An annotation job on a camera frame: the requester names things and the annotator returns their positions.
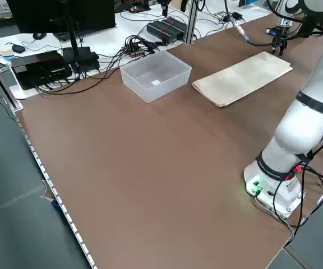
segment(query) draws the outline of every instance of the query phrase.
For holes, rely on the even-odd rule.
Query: white desk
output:
[[[221,0],[208,0],[207,7],[211,13],[225,11],[224,2]],[[251,21],[251,20],[255,20],[257,18],[264,17],[264,16],[270,14],[269,11],[267,11],[263,8],[260,8],[260,7],[256,7],[256,6],[250,6],[245,9],[239,8],[239,7],[237,7],[237,2],[235,2],[235,1],[230,1],[230,4],[228,5],[228,7],[229,7],[230,12],[237,11],[237,12],[241,13],[246,22]],[[189,8],[190,8],[190,6],[187,6],[187,11],[185,13],[182,13],[182,12],[175,11],[176,9],[174,9],[173,7],[170,6],[169,13],[170,13],[170,16],[179,16],[180,18],[185,20],[185,22],[187,23],[188,15],[189,15]],[[145,20],[155,20],[158,18],[163,19],[163,17],[161,16],[161,14],[162,14],[161,10],[162,9],[160,8],[160,5],[157,4],[157,5],[151,6],[151,10],[146,12],[147,14],[150,14],[150,15],[131,14],[129,12],[123,12],[122,14],[117,13],[116,14],[117,26],[115,28],[104,30],[104,31],[94,33],[92,35],[88,35],[88,36],[84,37],[83,46],[90,47],[91,50],[93,52],[96,52],[97,54],[113,56],[120,50],[120,48],[122,46],[124,46],[124,41],[125,41],[126,37],[128,37],[130,35],[138,34],[141,31],[141,29],[143,29],[143,27],[149,23],[148,21],[145,21]],[[123,17],[129,18],[131,20],[140,20],[140,21],[129,21]],[[210,16],[208,14],[202,13],[202,12],[198,12],[197,18],[198,19],[207,19],[207,20],[218,22],[217,19],[213,18],[212,16]],[[229,27],[231,27],[231,24],[227,25],[223,29],[229,28]],[[197,21],[197,23],[196,23],[196,29],[200,32],[201,36],[205,36],[205,34],[207,34],[211,30],[217,30],[220,28],[221,28],[221,25],[216,25],[210,21]],[[195,31],[195,35],[198,38],[200,38],[200,34],[198,31]],[[156,37],[148,34],[146,30],[144,30],[140,34],[140,36],[149,40],[149,41],[160,41]],[[14,43],[14,44],[22,45],[22,41],[32,42],[33,41],[32,35],[31,34],[18,34],[18,35],[12,35],[12,36],[0,38],[0,45],[4,45],[6,43]],[[63,48],[71,46],[69,41],[61,43],[61,44],[62,44]],[[18,54],[18,55],[19,56],[27,56],[27,55],[46,52],[47,50],[53,50],[53,49],[56,50],[57,48],[61,47],[61,44],[59,43],[58,39],[56,37],[54,37],[53,34],[48,34],[44,39],[36,40],[32,44],[25,43],[25,45],[28,48],[30,48],[32,50],[38,50],[37,52],[26,49],[25,52],[23,52],[22,54]],[[174,44],[171,44],[169,46],[159,47],[159,49],[166,50],[166,49],[169,49],[171,47],[174,47],[174,46],[177,46],[180,44],[182,44],[182,42],[177,41]],[[47,46],[47,45],[54,46],[56,48],[45,47],[43,49],[40,49],[40,48]],[[130,60],[131,60],[131,58],[129,58],[129,57],[122,59],[121,65],[129,62]],[[105,63],[100,64],[100,69],[103,69],[108,65],[110,58],[100,56],[99,61],[105,62]],[[5,61],[2,57],[0,57],[0,62],[5,63],[5,64],[10,64],[9,62]],[[96,73],[97,73],[96,71],[91,71],[88,73],[88,75],[94,75]],[[12,86],[11,91],[13,92],[14,96],[18,99],[25,99],[29,96],[33,96],[33,95],[38,94],[37,91],[34,89],[22,90],[19,85]]]

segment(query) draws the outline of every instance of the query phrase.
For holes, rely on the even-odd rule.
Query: connector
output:
[[[233,26],[236,28],[236,30],[238,30],[238,32],[242,36],[242,38],[244,38],[245,41],[249,41],[249,37],[245,33],[244,29],[239,25],[239,23],[235,20],[232,21],[232,23],[233,23]]]
[[[144,55],[144,54],[145,54],[145,51],[144,51],[144,50],[142,50],[142,49],[140,49],[140,50],[138,50],[138,51],[136,51],[136,52],[131,52],[131,53],[129,54],[129,56],[130,56],[131,58],[136,58],[136,57],[142,56],[142,55]]]
[[[260,189],[258,189],[258,190],[255,192],[255,198],[256,198],[257,196],[259,196],[259,195],[260,195],[260,193],[261,193],[261,190],[260,190]]]

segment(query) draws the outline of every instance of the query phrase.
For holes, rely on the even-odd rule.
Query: transparent container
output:
[[[150,103],[185,85],[191,67],[163,51],[122,66],[121,72],[124,85]]]

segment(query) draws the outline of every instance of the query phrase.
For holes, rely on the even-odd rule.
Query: brown tabletop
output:
[[[244,28],[270,41],[265,28],[275,22]],[[242,173],[310,75],[323,38],[290,43],[284,59],[294,70],[227,108],[191,86],[262,50],[233,30],[180,45],[170,52],[192,66],[190,83],[151,104],[120,72],[82,94],[23,102],[18,117],[99,268],[265,268],[287,241],[287,228],[253,207]],[[323,173],[323,152],[313,167]],[[312,208],[321,189],[309,183]]]

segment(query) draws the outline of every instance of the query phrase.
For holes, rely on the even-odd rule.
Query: black device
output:
[[[33,34],[33,39],[35,40],[41,40],[47,36],[46,33],[34,33]]]
[[[169,4],[170,4],[171,0],[158,0],[157,2],[160,4],[160,6],[161,6],[161,8],[163,10],[161,12],[161,14],[164,17],[167,17],[167,15],[168,15],[168,7],[169,7]]]
[[[115,27],[114,0],[44,0],[32,6],[30,0],[7,3],[21,33],[68,32],[72,47],[62,53],[75,72],[99,68],[96,53],[89,47],[78,48],[75,31]]]
[[[13,59],[11,64],[23,90],[64,80],[72,75],[67,62],[55,50]]]
[[[96,32],[95,30],[79,31],[79,32],[75,32],[75,35],[76,35],[76,38],[79,38],[79,37],[84,37],[86,35],[93,34],[95,32]],[[53,33],[53,35],[62,42],[69,41],[70,39],[69,33]]]
[[[129,8],[129,11],[131,13],[139,13],[139,12],[144,12],[150,10],[149,7],[149,0],[139,0],[139,1],[134,1],[133,6]]]
[[[169,44],[176,40],[182,40],[186,32],[187,25],[168,18],[162,21],[150,22],[146,25],[146,30],[149,34],[161,39],[163,44]]]
[[[12,50],[13,52],[15,53],[22,53],[22,52],[25,52],[26,51],[26,48],[21,46],[21,45],[17,45],[17,44],[14,44],[14,43],[6,43],[6,44],[11,44],[12,45]]]

